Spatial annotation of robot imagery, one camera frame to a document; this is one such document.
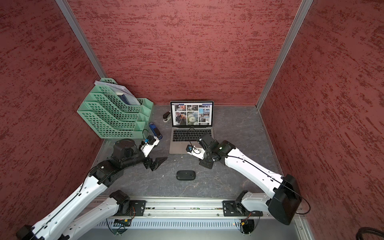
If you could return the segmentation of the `black wireless mouse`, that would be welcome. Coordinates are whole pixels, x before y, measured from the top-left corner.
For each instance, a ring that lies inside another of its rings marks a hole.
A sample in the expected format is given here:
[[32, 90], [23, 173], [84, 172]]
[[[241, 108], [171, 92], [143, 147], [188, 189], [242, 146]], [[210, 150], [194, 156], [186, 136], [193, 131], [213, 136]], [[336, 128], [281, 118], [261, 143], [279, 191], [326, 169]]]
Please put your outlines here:
[[196, 172], [192, 170], [177, 171], [176, 178], [178, 181], [193, 181], [196, 179]]

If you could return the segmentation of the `silver laptop computer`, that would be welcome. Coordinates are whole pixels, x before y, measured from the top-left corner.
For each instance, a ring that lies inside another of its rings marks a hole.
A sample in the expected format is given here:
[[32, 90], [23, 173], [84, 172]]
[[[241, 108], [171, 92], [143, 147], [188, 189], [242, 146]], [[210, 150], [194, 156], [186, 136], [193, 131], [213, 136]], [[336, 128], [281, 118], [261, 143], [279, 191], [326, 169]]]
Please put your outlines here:
[[214, 101], [171, 101], [171, 155], [186, 154], [204, 134], [214, 136]]

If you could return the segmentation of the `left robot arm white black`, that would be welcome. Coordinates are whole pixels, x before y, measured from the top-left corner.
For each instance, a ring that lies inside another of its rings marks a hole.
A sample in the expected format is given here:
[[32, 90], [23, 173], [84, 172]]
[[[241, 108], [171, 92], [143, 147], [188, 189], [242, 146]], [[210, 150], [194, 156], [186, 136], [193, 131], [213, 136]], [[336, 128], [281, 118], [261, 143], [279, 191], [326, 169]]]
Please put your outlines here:
[[130, 197], [122, 191], [111, 194], [104, 202], [82, 215], [82, 211], [109, 188], [124, 170], [137, 165], [156, 170], [164, 161], [155, 161], [149, 154], [159, 144], [158, 137], [149, 136], [137, 146], [132, 139], [114, 144], [110, 158], [93, 167], [83, 183], [57, 208], [34, 225], [25, 225], [16, 236], [19, 240], [77, 240], [95, 225], [108, 217], [130, 212]]

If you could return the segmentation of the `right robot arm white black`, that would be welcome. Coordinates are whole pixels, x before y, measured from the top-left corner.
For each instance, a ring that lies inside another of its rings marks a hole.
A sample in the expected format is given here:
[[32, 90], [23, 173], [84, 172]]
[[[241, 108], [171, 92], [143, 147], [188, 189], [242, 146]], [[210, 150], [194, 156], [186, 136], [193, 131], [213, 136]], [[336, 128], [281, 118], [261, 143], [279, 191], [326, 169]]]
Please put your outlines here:
[[232, 143], [219, 143], [209, 134], [200, 137], [198, 143], [202, 147], [198, 155], [200, 165], [211, 169], [213, 163], [220, 162], [241, 173], [266, 194], [264, 198], [251, 192], [240, 194], [241, 209], [269, 212], [280, 223], [291, 223], [303, 200], [298, 181], [293, 176], [274, 173], [247, 157]]

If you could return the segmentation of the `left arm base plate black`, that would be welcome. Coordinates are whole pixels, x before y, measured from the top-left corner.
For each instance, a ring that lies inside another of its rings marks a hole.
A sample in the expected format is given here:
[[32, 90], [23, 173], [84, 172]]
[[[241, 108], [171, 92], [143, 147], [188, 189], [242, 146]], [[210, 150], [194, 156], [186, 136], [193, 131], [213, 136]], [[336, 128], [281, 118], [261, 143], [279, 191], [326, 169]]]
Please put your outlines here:
[[129, 203], [127, 216], [130, 218], [142, 217], [146, 209], [146, 203], [147, 202], [144, 200], [131, 200]]

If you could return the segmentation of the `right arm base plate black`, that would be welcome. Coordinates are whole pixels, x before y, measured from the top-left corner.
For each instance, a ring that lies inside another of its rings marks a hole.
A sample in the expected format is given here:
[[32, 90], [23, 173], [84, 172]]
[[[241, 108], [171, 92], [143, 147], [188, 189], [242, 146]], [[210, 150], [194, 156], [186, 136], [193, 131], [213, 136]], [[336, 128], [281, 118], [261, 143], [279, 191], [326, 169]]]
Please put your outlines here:
[[223, 212], [225, 217], [262, 217], [263, 213], [260, 211], [248, 211], [238, 201], [222, 201]]

